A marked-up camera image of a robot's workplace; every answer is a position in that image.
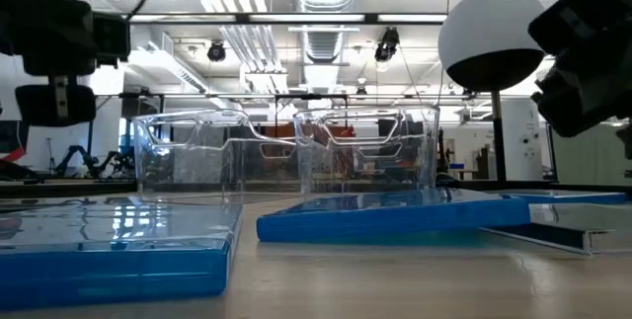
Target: white sphere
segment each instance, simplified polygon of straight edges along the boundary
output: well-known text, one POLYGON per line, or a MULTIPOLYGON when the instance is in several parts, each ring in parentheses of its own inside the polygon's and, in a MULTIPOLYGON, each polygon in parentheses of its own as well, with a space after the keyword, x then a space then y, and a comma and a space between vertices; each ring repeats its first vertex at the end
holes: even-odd
POLYGON ((443 68, 454 82, 475 91, 520 82, 544 57, 528 34, 528 25, 543 11, 538 0, 462 0, 439 34, 443 68))

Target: clear plastic bin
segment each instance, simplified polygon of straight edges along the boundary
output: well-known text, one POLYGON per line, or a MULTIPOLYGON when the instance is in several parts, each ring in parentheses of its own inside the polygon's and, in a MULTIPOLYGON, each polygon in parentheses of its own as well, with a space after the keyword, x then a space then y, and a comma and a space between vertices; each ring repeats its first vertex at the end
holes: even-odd
POLYGON ((241 204, 40 201, 0 214, 0 310, 218 295, 228 285, 241 204))
POLYGON ((435 186, 436 108, 307 111, 294 128, 306 200, 435 186))
POLYGON ((136 179, 145 196, 177 192, 250 202, 298 195, 293 140, 258 134, 241 111, 179 112, 133 123, 136 179), (169 138, 158 137, 167 129, 169 138))

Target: ventilation duct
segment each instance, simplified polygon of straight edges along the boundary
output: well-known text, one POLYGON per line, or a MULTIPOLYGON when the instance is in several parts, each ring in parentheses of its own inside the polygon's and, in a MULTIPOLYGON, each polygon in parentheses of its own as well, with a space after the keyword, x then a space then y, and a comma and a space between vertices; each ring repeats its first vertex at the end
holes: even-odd
MULTIPOLYGON (((136 47, 136 50, 129 55, 131 62, 141 62, 140 65, 142 65, 142 61, 146 61, 146 57, 150 56, 154 63, 174 74, 182 82, 194 87, 198 92, 218 93, 218 91, 212 90, 206 80, 199 76, 184 60, 174 55, 174 42, 165 33, 158 38, 146 27, 134 27, 131 34, 131 45, 136 47)), ((225 99, 212 98, 210 101, 222 109, 238 108, 238 105, 225 99)))
MULTIPOLYGON (((296 0, 301 12, 340 13, 349 12, 355 0, 296 0)), ((327 64, 340 62, 345 44, 344 33, 306 32, 302 34, 304 78, 308 88, 326 87, 333 90, 338 80, 338 66, 327 64)))

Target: blue plastic tray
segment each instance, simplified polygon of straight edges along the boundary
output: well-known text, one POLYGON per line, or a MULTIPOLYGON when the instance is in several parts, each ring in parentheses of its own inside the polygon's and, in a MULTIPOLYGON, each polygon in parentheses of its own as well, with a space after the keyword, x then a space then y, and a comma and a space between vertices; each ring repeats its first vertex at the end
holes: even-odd
POLYGON ((321 198, 257 219, 261 241, 404 234, 429 230, 521 225, 530 221, 524 199, 474 191, 420 192, 321 198))
POLYGON ((0 214, 0 308, 220 294, 241 210, 118 199, 0 214))
POLYGON ((506 190, 494 191, 500 195, 516 196, 526 199, 530 204, 555 203, 593 203, 623 204, 628 197, 622 193, 547 191, 547 190, 506 190))

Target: black camera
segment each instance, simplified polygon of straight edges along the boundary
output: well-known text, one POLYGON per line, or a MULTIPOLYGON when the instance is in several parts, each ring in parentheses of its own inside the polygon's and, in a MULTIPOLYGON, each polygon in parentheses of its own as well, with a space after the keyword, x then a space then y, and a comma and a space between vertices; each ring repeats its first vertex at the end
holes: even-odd
POLYGON ((396 28, 386 28, 386 32, 382 36, 382 40, 375 50, 375 60, 377 62, 386 62, 397 52, 399 44, 399 33, 396 28))
POLYGON ((531 98, 561 136, 632 116, 632 0, 559 0, 529 34, 555 56, 531 98))
POLYGON ((224 58, 226 58, 226 49, 224 48, 224 42, 213 41, 210 44, 210 49, 208 50, 206 56, 208 56, 208 59, 212 62, 223 61, 224 58))

